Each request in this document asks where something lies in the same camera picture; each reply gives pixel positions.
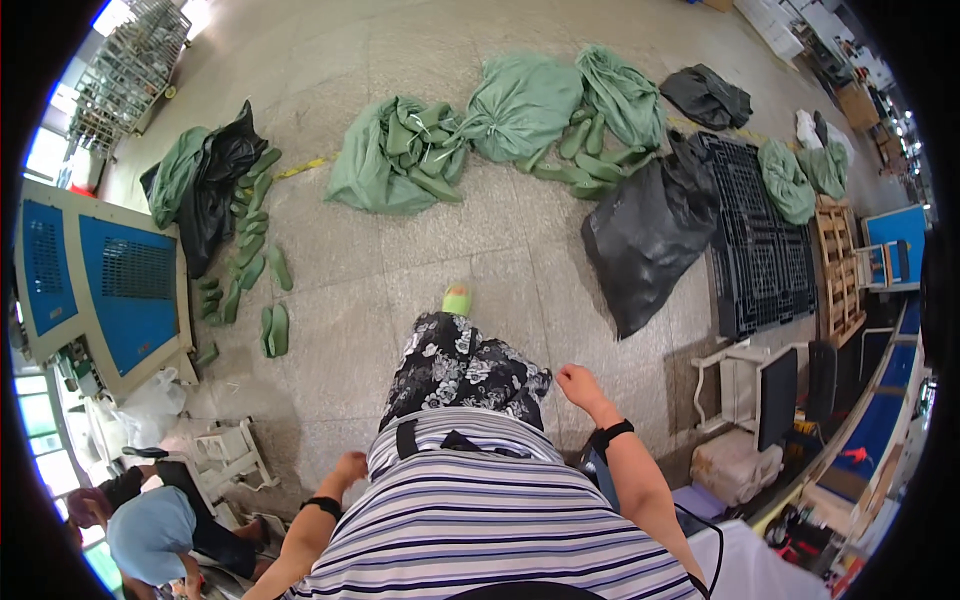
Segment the green bag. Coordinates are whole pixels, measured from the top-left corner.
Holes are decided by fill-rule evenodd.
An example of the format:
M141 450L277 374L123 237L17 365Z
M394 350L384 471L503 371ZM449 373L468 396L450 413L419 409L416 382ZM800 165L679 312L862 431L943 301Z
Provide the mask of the green bag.
M166 229L173 223L180 209L180 198L190 183L190 175L197 164L197 154L210 135L206 127L194 127L180 134L170 152L156 168L148 207L157 228Z
M584 93L576 69L538 54L487 60L483 78L470 96L467 120L444 144L470 140L494 162L527 158L559 138Z
M590 45L577 55L587 84L584 100L607 120L627 146L660 147L666 111L657 86L604 46Z
M771 139L756 153L770 202L777 207L787 223L803 225L813 216L817 203L810 181L804 175L797 157L786 144Z
M425 109L420 100L402 96L364 108L344 134L344 145L330 173L324 200L388 215L414 215L438 202L437 197L410 181L407 170L400 166L400 156L386 154L391 116L396 114L402 121L403 117ZM441 115L438 127L453 132L461 118L452 108L448 109ZM429 147L430 144L424 144L421 154ZM451 145L451 149L453 155L441 174L453 185L460 178L467 148L461 142Z
M836 200L847 195L847 149L843 144L830 140L826 148L800 150L797 161L813 189Z

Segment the striped shirt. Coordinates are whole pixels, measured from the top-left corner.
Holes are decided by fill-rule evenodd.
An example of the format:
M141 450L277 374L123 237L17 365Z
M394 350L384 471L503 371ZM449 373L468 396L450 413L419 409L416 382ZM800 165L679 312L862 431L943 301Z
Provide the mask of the striped shirt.
M418 420L421 452L401 461L396 426L408 419ZM485 452L439 449L451 429ZM368 464L371 486L285 598L430 600L514 581L611 600L700 597L663 546L519 420L466 407L419 412L380 433Z

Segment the black plastic pallet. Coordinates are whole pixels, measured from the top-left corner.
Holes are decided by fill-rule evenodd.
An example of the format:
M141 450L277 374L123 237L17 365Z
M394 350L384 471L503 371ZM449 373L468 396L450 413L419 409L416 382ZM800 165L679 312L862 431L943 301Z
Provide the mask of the black plastic pallet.
M767 197L757 147L698 133L713 152L720 219L711 245L720 335L742 340L817 310L810 232Z

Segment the wooden pallet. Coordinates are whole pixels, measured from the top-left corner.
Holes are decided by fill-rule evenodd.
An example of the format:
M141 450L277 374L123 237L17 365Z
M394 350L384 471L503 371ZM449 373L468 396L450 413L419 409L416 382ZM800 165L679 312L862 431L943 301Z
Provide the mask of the wooden pallet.
M867 321L866 311L860 308L860 294L856 287L853 211L846 200L837 202L830 196L818 195L814 216L827 289L821 319L827 325L827 338L840 348Z

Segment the black plastic bag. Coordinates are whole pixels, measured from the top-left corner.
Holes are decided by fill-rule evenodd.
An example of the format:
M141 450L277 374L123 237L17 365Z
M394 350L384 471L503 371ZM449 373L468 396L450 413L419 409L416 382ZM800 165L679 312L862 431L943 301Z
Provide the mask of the black plastic bag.
M620 340L657 314L716 231L712 152L696 137L667 138L674 154L620 182L580 229Z
M180 242L191 279L206 273L217 246L233 233L229 211L237 179L247 173L267 148L267 140L253 130L250 101L245 101L236 120L211 132L180 198L174 222L180 227ZM149 200L156 166L140 176Z
M692 121L718 132L743 127L754 113L750 94L728 84L704 64L688 66L666 78L660 93Z

